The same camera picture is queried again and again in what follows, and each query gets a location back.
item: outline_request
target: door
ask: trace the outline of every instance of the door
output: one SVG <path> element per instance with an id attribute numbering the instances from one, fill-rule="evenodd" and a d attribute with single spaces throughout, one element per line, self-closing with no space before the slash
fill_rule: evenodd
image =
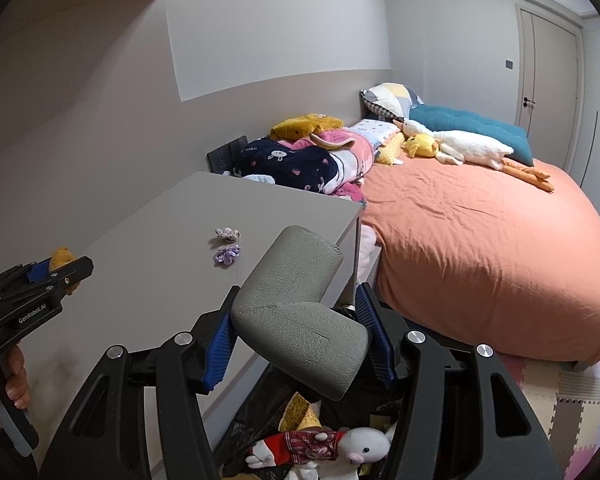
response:
<path id="1" fill-rule="evenodd" d="M 578 109 L 575 34 L 522 10 L 523 89 L 518 125 L 535 158 L 564 168 Z"/>

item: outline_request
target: folded blanket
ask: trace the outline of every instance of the folded blanket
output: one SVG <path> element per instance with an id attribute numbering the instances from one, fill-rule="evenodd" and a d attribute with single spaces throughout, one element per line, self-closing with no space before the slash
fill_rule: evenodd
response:
<path id="1" fill-rule="evenodd" d="M 531 147 L 526 140 L 526 131 L 518 126 L 472 112 L 431 105 L 418 105 L 410 111 L 409 118 L 434 132 L 461 130 L 491 137 L 513 148 L 510 155 L 513 160 L 529 167 L 534 164 Z"/>
<path id="2" fill-rule="evenodd" d="M 324 187 L 327 195 L 333 194 L 343 184 L 365 176 L 374 163 L 374 151 L 368 140 L 353 132 L 348 134 L 356 141 L 351 149 L 329 152 L 336 163 L 337 172 Z"/>
<path id="3" fill-rule="evenodd" d="M 292 150 L 302 150 L 308 146 L 320 146 L 325 150 L 351 149 L 356 143 L 350 132 L 346 130 L 327 130 L 295 141 L 281 139 L 278 142 Z"/>
<path id="4" fill-rule="evenodd" d="M 348 196 L 353 202 L 360 202 L 366 207 L 366 198 L 365 195 L 362 193 L 362 190 L 358 186 L 350 182 L 342 184 L 342 186 L 336 189 L 336 191 L 334 191 L 331 196 Z"/>
<path id="5" fill-rule="evenodd" d="M 309 146 L 296 151 L 263 138 L 242 149 L 234 163 L 234 173 L 269 175 L 280 186 L 320 193 L 324 192 L 326 183 L 336 177 L 338 168 L 323 148 Z"/>

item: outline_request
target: plush toy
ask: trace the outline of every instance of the plush toy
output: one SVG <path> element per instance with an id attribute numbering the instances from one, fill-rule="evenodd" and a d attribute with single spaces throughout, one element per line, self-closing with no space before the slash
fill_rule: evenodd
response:
<path id="1" fill-rule="evenodd" d="M 286 404 L 280 423 L 278 424 L 278 431 L 285 433 L 285 431 L 300 431 L 306 428 L 320 428 L 320 407 L 322 403 L 320 401 L 314 404 L 306 400 L 298 392 L 293 394 L 291 400 Z"/>
<path id="2" fill-rule="evenodd" d="M 252 469 L 291 463 L 285 480 L 317 480 L 321 461 L 346 460 L 350 465 L 378 462 L 389 453 L 391 444 L 384 433 L 373 428 L 330 431 L 307 428 L 287 431 L 259 440 L 245 462 Z"/>
<path id="3" fill-rule="evenodd" d="M 461 165 L 465 162 L 479 164 L 514 176 L 546 192 L 554 191 L 554 186 L 547 181 L 548 174 L 506 158 L 513 153 L 513 148 L 499 140 L 459 130 L 432 132 L 422 124 L 411 120 L 404 121 L 404 124 L 398 121 L 394 123 L 410 136 L 407 142 L 410 142 L 412 137 L 421 135 L 434 137 L 439 147 L 436 159 L 443 164 Z"/>
<path id="4" fill-rule="evenodd" d="M 439 147 L 436 139 L 430 135 L 416 134 L 406 140 L 404 149 L 411 158 L 416 155 L 431 158 L 438 154 Z"/>
<path id="5" fill-rule="evenodd" d="M 392 439 L 394 438 L 396 424 L 392 425 L 389 430 L 384 434 L 385 439 L 391 446 Z M 365 465 L 371 466 L 372 462 L 365 462 Z M 320 480 L 359 480 L 360 477 L 368 474 L 368 471 L 363 472 L 365 467 L 360 469 L 360 476 L 358 476 L 358 464 L 351 463 L 346 456 L 339 455 L 336 460 L 323 460 L 318 462 L 318 477 Z"/>
<path id="6" fill-rule="evenodd" d="M 311 134 L 320 134 L 327 130 L 337 130 L 344 126 L 340 119 L 321 114 L 310 114 L 287 119 L 271 129 L 271 140 L 299 140 Z"/>
<path id="7" fill-rule="evenodd" d="M 525 182 L 536 186 L 538 189 L 542 189 L 547 193 L 551 193 L 555 190 L 554 185 L 549 182 L 547 179 L 550 177 L 544 171 L 540 171 L 537 168 L 529 168 L 524 164 L 520 164 L 515 160 L 511 160 L 510 158 L 502 159 L 502 168 L 500 169 L 502 173 L 509 174 L 520 180 L 524 180 Z"/>
<path id="8" fill-rule="evenodd" d="M 74 254 L 67 247 L 58 247 L 51 255 L 51 259 L 49 260 L 49 273 L 52 273 L 54 270 L 57 270 L 66 264 L 70 264 L 74 260 Z M 80 282 L 74 283 L 72 286 L 68 286 L 64 290 L 64 293 L 68 296 L 72 295 L 74 290 L 78 288 L 78 285 L 80 285 Z"/>

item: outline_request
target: desk surface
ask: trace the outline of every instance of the desk surface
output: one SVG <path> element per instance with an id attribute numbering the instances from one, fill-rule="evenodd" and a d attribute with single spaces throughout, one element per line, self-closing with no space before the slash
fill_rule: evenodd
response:
<path id="1" fill-rule="evenodd" d="M 300 225 L 337 244 L 359 212 L 346 200 L 196 173 L 120 222 L 85 251 L 93 275 L 64 299 L 62 314 L 22 343 L 40 452 L 109 346 L 137 351 L 190 330 L 200 314 L 221 306 L 232 285 L 244 283 L 282 229 Z M 213 261 L 215 229 L 224 227 L 241 233 L 242 254 L 229 268 Z M 203 413 L 252 355 L 239 341 L 225 380 L 199 396 Z M 155 463 L 161 452 L 150 392 L 146 405 Z"/>

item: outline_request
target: door frame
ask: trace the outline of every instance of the door frame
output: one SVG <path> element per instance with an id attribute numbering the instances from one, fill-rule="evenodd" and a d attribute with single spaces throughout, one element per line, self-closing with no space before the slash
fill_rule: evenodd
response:
<path id="1" fill-rule="evenodd" d="M 520 122 L 520 114 L 522 113 L 522 99 L 523 99 L 523 83 L 524 83 L 524 66 L 525 66 L 525 40 L 523 37 L 523 26 L 522 26 L 522 11 L 526 10 L 531 14 L 538 16 L 548 22 L 553 23 L 557 27 L 563 28 L 570 32 L 576 37 L 576 45 L 578 49 L 578 88 L 577 88 L 577 102 L 576 102 L 576 113 L 573 118 L 573 131 L 571 132 L 571 139 L 569 141 L 569 148 L 567 150 L 567 159 L 564 165 L 564 171 L 569 173 L 573 166 L 573 159 L 576 153 L 576 147 L 578 145 L 578 139 L 580 138 L 580 127 L 582 126 L 582 111 L 584 109 L 584 38 L 582 35 L 582 24 L 567 20 L 548 9 L 540 6 L 536 6 L 531 3 L 525 2 L 524 4 L 516 4 L 516 15 L 518 17 L 518 37 L 520 39 L 520 80 L 518 83 L 518 103 L 516 105 L 516 124 Z"/>

